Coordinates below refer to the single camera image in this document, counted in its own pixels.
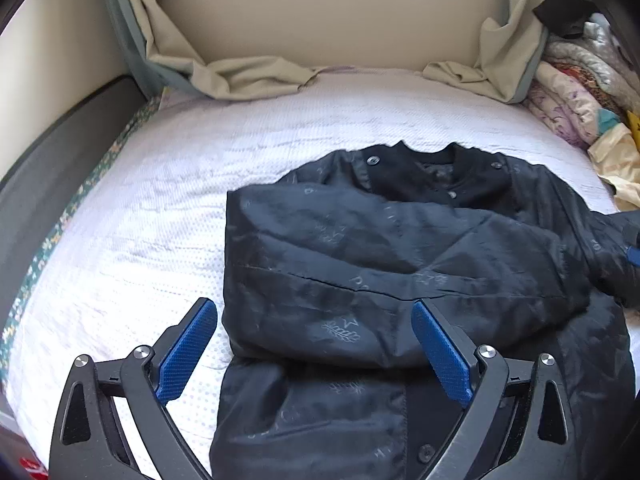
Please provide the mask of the black police jacket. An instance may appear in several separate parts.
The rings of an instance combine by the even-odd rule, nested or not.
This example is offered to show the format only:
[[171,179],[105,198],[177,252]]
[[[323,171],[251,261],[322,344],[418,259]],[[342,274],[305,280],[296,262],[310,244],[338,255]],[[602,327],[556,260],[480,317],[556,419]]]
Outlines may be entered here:
[[492,360],[552,357],[536,436],[594,479],[634,412],[639,216],[449,144],[339,150],[230,191],[217,479],[419,479]]

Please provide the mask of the cream blanket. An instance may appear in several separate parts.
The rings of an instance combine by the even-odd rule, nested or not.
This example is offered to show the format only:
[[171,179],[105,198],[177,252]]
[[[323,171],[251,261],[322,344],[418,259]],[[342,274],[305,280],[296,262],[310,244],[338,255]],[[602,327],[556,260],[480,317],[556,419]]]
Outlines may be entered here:
[[597,175],[614,188],[618,209],[639,209],[639,151],[631,131],[617,124],[590,146],[588,156]]

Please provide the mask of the yellow patterned pillow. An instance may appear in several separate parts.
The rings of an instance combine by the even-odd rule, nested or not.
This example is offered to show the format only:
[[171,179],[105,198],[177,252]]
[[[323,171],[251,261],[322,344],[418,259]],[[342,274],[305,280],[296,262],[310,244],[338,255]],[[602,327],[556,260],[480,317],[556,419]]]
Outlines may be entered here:
[[634,144],[636,144],[637,150],[640,151],[640,118],[630,110],[627,110],[626,114]]

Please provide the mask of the beige right curtain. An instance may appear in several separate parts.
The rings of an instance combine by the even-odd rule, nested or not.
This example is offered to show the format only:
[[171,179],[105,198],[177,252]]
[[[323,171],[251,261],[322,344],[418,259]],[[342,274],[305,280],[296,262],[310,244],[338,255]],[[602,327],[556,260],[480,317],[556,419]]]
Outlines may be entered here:
[[480,26],[474,65],[431,62],[422,75],[504,104],[524,101],[548,39],[548,29],[534,13],[544,1],[508,0],[502,21],[486,18]]

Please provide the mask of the black cloth on pile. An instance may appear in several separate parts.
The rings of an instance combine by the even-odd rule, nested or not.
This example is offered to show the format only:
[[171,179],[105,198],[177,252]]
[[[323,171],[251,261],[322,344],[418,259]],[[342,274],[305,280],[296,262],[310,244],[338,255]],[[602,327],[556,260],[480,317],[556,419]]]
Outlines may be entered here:
[[564,39],[580,38],[585,22],[597,12],[597,6],[589,0],[544,0],[533,10],[549,32]]

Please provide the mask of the pink floral folded quilt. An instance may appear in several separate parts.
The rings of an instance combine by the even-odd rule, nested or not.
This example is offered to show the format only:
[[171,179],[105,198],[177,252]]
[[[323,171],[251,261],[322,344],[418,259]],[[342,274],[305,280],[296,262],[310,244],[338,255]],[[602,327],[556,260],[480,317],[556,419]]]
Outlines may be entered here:
[[620,124],[620,116],[603,107],[577,79],[544,61],[523,105],[556,136],[583,150]]

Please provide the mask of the grey dotted folded quilt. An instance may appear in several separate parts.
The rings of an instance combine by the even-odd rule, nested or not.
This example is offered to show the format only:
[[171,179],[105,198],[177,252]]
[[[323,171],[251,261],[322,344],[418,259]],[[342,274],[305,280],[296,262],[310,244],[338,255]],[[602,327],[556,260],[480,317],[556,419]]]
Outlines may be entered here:
[[603,14],[593,13],[578,39],[552,37],[544,56],[549,63],[570,63],[588,70],[619,107],[639,114],[639,76]]

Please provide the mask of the dark grey headboard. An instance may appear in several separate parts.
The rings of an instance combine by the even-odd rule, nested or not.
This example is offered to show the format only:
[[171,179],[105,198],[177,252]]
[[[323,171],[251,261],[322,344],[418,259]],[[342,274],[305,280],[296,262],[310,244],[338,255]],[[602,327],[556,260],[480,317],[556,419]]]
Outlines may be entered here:
[[50,125],[2,178],[2,321],[40,243],[145,103],[134,78],[113,79]]

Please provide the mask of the white quilted bed cover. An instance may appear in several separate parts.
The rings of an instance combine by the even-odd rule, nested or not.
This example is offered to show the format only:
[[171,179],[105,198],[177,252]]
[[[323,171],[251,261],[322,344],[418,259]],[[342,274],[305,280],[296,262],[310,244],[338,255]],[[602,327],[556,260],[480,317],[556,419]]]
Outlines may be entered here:
[[[63,389],[81,354],[126,358],[155,344],[198,298],[218,323],[167,411],[217,479],[209,449],[232,359],[224,313],[224,228],[230,191],[276,182],[335,151],[449,144],[547,167],[602,214],[619,212],[586,156],[516,106],[394,72],[339,70],[295,96],[223,103],[174,94],[134,116],[37,249],[2,335],[1,374],[27,442],[49,473]],[[639,399],[611,465],[595,479],[638,474]],[[140,470],[161,479],[127,402],[114,400]]]

